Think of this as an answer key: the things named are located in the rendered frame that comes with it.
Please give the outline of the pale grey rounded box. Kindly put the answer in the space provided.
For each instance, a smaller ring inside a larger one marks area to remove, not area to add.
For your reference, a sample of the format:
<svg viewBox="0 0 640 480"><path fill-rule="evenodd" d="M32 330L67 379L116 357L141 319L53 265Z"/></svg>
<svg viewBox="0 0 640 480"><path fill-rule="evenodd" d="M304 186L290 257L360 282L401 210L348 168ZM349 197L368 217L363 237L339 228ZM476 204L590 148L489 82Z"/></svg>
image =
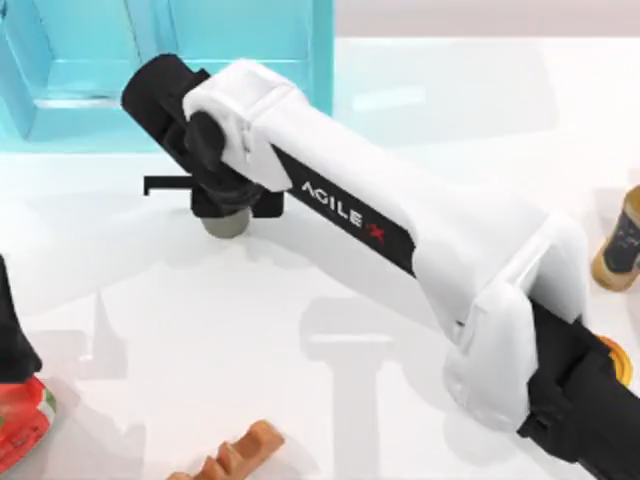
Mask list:
<svg viewBox="0 0 640 480"><path fill-rule="evenodd" d="M244 234L251 220L248 209L240 210L228 216L206 217L201 223L207 233L218 239L233 239Z"/></svg>

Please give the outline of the tan bottle with black label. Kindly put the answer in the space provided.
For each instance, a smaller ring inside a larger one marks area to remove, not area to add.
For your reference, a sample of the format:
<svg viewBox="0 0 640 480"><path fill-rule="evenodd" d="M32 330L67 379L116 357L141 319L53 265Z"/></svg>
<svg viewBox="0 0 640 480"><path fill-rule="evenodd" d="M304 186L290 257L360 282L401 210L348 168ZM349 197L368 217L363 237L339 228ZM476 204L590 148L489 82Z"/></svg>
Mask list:
<svg viewBox="0 0 640 480"><path fill-rule="evenodd" d="M628 290L640 276L640 184L625 194L614 228L591 262L591 274L614 292Z"/></svg>

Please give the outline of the brown bread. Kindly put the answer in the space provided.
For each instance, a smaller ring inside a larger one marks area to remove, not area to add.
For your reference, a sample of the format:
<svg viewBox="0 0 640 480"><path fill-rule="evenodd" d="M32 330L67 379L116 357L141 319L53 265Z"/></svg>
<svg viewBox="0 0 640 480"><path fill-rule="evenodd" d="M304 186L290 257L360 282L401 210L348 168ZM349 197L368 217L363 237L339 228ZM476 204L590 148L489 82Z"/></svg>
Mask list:
<svg viewBox="0 0 640 480"><path fill-rule="evenodd" d="M174 472L166 480L247 480L284 444L285 437L267 420L253 422L237 440L222 442L195 473Z"/></svg>

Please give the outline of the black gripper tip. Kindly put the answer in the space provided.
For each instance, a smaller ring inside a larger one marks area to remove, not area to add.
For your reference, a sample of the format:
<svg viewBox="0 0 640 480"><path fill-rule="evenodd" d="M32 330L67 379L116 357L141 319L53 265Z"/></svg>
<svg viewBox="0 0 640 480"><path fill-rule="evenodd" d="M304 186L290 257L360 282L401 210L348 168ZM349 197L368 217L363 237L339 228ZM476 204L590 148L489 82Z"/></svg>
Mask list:
<svg viewBox="0 0 640 480"><path fill-rule="evenodd" d="M0 384L24 383L41 369L42 360L18 319L6 262L0 254Z"/></svg>

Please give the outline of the light blue rack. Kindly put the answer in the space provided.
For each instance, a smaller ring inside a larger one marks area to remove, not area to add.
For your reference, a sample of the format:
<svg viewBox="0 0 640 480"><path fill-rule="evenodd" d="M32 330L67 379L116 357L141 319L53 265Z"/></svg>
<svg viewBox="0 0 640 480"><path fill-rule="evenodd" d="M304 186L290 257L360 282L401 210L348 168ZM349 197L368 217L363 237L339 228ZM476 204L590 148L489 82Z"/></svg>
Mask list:
<svg viewBox="0 0 640 480"><path fill-rule="evenodd" d="M256 60L330 113L334 46L335 0L0 0L0 153L153 151L120 95L161 53Z"/></svg>

